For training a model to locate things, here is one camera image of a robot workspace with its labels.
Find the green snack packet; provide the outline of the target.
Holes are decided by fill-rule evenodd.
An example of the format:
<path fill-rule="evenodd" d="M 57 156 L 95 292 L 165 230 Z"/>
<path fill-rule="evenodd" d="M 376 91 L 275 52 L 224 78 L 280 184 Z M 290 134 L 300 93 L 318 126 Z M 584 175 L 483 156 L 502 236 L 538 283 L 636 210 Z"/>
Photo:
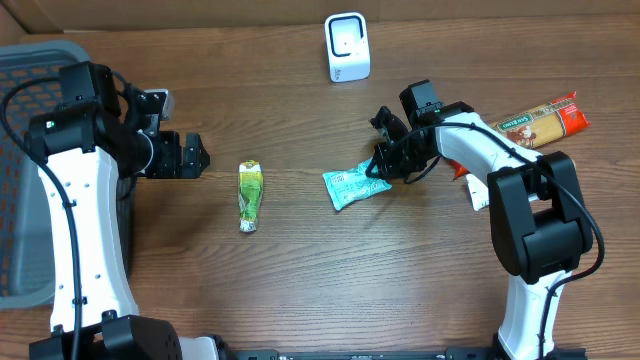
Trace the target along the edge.
<path fill-rule="evenodd" d="M 255 160 L 241 163 L 238 170 L 239 228 L 241 232 L 251 233 L 257 230 L 263 190 L 264 178 L 260 163 Z"/>

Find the light blue snack packet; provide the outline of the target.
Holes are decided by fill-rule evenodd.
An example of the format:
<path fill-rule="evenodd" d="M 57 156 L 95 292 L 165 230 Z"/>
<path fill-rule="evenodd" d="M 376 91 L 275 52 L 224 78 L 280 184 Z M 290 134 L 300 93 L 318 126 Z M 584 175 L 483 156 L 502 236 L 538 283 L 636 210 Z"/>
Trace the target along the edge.
<path fill-rule="evenodd" d="M 375 178 L 377 166 L 369 158 L 355 168 L 326 172 L 322 175 L 334 209 L 340 212 L 353 202 L 390 190 L 392 185 Z"/>

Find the white tube with tan cap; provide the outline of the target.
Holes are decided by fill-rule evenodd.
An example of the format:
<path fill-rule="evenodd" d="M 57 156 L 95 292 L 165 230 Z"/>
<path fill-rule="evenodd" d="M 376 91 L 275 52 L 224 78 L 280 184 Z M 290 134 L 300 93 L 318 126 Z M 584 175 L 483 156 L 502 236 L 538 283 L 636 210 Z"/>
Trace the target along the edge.
<path fill-rule="evenodd" d="M 479 211 L 489 205 L 489 193 L 487 186 L 476 176 L 465 176 L 471 204 L 474 211 Z"/>

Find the orange spaghetti pasta packet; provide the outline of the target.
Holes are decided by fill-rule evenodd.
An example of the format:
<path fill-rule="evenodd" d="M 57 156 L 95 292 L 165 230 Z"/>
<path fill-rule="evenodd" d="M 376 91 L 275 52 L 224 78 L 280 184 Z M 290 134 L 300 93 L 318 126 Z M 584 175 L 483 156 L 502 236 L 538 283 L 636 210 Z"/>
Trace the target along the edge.
<path fill-rule="evenodd" d="M 536 149 L 589 127 L 591 123 L 578 108 L 576 93 L 512 115 L 489 127 L 511 142 L 528 149 Z"/>

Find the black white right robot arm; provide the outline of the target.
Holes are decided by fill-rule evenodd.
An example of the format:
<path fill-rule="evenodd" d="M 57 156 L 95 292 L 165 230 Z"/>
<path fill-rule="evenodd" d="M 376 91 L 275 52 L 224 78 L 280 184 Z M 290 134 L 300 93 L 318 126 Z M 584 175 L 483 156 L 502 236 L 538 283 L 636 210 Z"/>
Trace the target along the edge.
<path fill-rule="evenodd" d="M 585 349 L 553 341 L 562 291 L 580 279 L 582 255 L 601 242 L 574 162 L 514 143 L 464 102 L 443 104 L 428 80 L 409 85 L 400 101 L 405 120 L 387 107 L 370 120 L 383 140 L 367 176 L 410 184 L 441 158 L 463 165 L 487 188 L 492 246 L 509 275 L 504 319 L 491 345 L 450 348 L 446 358 L 586 358 Z"/>

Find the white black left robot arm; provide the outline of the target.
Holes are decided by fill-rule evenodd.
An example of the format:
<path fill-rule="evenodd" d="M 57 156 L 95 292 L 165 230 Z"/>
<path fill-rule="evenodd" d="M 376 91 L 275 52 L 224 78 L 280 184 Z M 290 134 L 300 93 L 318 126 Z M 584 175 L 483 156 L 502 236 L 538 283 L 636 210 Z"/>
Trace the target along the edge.
<path fill-rule="evenodd" d="M 210 158 L 196 133 L 160 125 L 172 111 L 165 89 L 140 90 L 104 65 L 58 74 L 63 100 L 30 122 L 29 155 L 47 194 L 55 295 L 49 338 L 33 359 L 218 359 L 212 336 L 179 336 L 143 317 L 129 287 L 117 206 L 123 179 L 195 179 Z"/>

